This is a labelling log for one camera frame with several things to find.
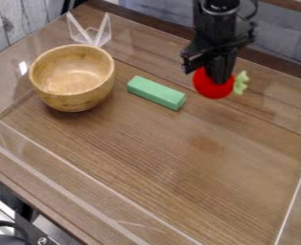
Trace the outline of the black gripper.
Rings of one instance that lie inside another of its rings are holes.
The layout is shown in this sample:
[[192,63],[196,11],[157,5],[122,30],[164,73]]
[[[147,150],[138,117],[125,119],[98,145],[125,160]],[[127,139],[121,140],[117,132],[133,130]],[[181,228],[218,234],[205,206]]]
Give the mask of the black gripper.
[[222,85],[232,77],[238,51],[256,41],[256,22],[237,13],[194,17],[196,36],[182,50],[186,74],[204,67],[214,82]]

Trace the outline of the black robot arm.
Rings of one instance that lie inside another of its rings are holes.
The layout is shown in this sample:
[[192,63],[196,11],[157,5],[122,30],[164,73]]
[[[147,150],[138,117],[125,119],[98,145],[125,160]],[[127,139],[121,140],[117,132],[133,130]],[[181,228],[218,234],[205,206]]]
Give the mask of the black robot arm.
[[232,78],[238,51],[256,42],[258,1],[249,0],[253,11],[242,16],[241,0],[194,0],[192,43],[184,48],[184,71],[204,68],[213,82],[222,85]]

